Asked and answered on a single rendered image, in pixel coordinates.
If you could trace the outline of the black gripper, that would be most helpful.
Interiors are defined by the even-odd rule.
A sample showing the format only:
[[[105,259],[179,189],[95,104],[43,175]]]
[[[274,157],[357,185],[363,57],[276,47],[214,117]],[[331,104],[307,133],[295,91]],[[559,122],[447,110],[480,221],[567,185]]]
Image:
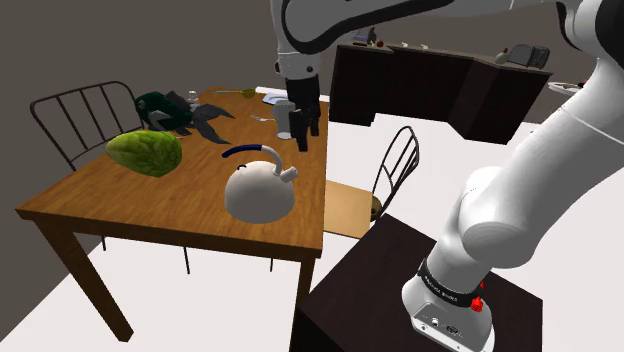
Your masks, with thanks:
[[[289,113],[290,133],[296,139],[300,152],[308,151],[308,124],[312,136],[319,136],[320,85],[319,77],[314,75],[306,79],[286,79],[288,99],[296,105],[296,110]]]

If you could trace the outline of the grey cylindrical cup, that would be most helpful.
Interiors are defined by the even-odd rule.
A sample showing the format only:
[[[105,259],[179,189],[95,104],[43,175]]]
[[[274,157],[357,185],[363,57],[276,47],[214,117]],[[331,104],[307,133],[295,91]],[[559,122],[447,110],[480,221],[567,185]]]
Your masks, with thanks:
[[[282,140],[292,138],[290,133],[290,113],[296,105],[289,100],[279,100],[274,104],[273,114],[277,123],[277,137]]]

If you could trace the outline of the black chair with wooden seat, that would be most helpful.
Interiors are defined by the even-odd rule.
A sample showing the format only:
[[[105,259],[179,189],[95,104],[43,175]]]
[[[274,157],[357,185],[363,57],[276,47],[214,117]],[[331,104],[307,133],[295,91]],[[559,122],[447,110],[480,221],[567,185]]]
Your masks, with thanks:
[[[350,238],[361,238],[386,213],[400,187],[417,168],[420,146],[414,129],[401,127],[377,167],[371,191],[327,181],[325,187],[324,231]],[[382,214],[370,221],[371,201],[375,195],[382,203]]]

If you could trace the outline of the dark kitchen counter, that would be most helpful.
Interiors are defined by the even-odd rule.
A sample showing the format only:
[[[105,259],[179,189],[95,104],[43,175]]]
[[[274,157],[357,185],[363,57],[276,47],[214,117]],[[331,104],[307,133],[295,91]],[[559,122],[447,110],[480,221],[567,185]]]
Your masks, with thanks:
[[[466,140],[505,145],[550,77],[488,56],[351,41],[336,48],[329,119],[361,126],[378,114],[440,121]]]

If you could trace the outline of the wooden table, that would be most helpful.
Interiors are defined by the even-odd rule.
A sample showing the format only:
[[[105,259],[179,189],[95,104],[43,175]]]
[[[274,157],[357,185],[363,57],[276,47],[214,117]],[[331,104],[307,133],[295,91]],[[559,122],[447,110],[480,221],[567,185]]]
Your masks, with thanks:
[[[301,265],[296,302],[303,303],[310,291],[323,244],[327,103],[320,105],[319,136],[299,152],[296,142],[278,139],[273,126],[254,120],[271,109],[261,97],[245,99],[211,88],[200,99],[230,112],[211,122],[225,144],[197,134],[183,138],[181,164],[161,178],[134,173],[102,155],[16,209],[39,228],[121,342],[129,341],[133,330],[79,244],[79,233],[295,261]],[[276,222],[246,224],[224,207],[228,178],[255,155],[222,154],[247,143],[272,147],[285,166],[298,169],[294,209]]]

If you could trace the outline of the dark green fish figure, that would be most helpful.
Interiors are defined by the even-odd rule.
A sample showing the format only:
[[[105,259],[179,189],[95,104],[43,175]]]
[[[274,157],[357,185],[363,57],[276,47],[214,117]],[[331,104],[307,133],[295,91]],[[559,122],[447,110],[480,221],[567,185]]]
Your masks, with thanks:
[[[203,138],[216,143],[227,144],[218,136],[209,120],[220,116],[233,118],[226,110],[211,104],[191,104],[174,91],[162,94],[149,92],[134,101],[139,117],[151,131],[171,131],[179,136],[191,135],[195,129]]]

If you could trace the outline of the green lettuce head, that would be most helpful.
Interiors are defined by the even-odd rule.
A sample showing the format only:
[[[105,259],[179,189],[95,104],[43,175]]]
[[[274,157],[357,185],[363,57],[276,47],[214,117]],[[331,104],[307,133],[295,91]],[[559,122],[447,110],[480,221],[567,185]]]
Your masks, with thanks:
[[[107,155],[136,173],[162,177],[182,161],[182,146],[167,131],[137,130],[116,136],[106,145]]]

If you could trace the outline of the dark robot stand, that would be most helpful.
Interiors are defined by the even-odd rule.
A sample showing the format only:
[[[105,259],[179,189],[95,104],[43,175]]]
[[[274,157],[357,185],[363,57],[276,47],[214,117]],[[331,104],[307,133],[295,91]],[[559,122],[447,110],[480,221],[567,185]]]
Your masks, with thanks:
[[[401,290],[435,242],[385,214],[296,308],[289,352],[450,352],[416,332]],[[543,302],[485,279],[493,352],[542,352]]]

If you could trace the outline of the black metal chair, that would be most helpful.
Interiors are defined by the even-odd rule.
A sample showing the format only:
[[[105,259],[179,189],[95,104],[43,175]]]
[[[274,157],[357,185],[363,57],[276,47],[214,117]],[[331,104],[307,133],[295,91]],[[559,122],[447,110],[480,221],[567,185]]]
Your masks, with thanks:
[[[127,84],[112,80],[38,98],[29,111],[75,171],[114,137],[147,127],[134,111],[134,100]]]

